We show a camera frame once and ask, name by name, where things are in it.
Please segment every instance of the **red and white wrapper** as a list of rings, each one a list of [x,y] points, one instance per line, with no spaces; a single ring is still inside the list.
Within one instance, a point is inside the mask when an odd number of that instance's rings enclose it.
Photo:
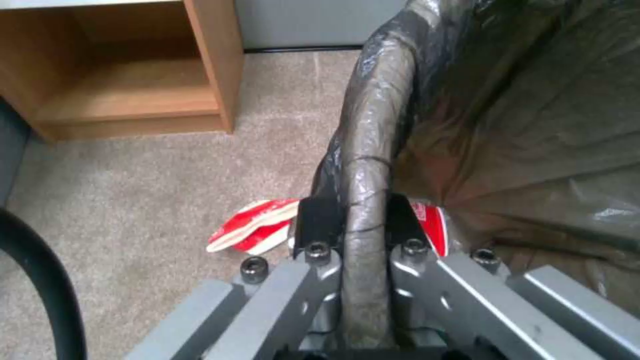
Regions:
[[[287,240],[299,201],[263,200],[247,205],[211,235],[207,251],[233,247],[249,255],[260,255],[271,250]],[[435,252],[439,256],[448,255],[447,224],[442,209],[415,201],[411,201],[411,207]]]
[[[209,238],[208,252],[233,246],[251,255],[262,254],[287,239],[299,199],[253,202],[235,214]]]
[[[409,203],[435,253],[440,257],[449,255],[447,223],[442,208],[415,201]]]

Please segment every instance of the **wooden shelf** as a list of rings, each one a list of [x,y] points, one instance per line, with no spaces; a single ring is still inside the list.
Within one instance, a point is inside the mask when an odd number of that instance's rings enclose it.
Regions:
[[[233,131],[234,0],[0,0],[0,53],[0,96],[46,140]]]
[[[220,112],[199,58],[101,63],[53,100],[35,121],[78,123]]]
[[[109,4],[172,3],[181,0],[0,0],[0,9],[56,8]]]

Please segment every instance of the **black cable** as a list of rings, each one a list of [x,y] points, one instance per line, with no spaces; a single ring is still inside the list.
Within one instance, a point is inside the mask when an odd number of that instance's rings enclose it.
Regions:
[[[22,267],[38,291],[51,323],[58,359],[86,359],[84,326],[76,293],[53,250],[27,224],[5,209],[0,209],[0,250]]]

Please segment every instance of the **carpet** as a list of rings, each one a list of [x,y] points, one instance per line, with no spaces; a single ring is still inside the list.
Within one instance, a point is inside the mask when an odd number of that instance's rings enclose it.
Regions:
[[[66,266],[91,359],[123,357],[200,281],[236,274],[244,254],[205,252],[235,211],[309,192],[358,54],[247,55],[232,135],[29,141],[7,207]],[[55,358],[40,299],[4,254],[0,334],[2,359]]]

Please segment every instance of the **hex socket bolt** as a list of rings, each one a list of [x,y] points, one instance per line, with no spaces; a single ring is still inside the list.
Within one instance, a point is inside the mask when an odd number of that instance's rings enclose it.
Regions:
[[[427,258],[429,248],[424,241],[420,239],[407,239],[401,246],[402,258],[412,262],[422,261]]]
[[[305,262],[323,266],[331,261],[331,248],[323,241],[315,241],[305,247]]]
[[[500,267],[500,258],[491,249],[477,249],[471,253],[471,258],[486,271],[495,275]]]
[[[260,284],[269,275],[269,263],[261,256],[252,256],[240,264],[240,275],[247,284]]]

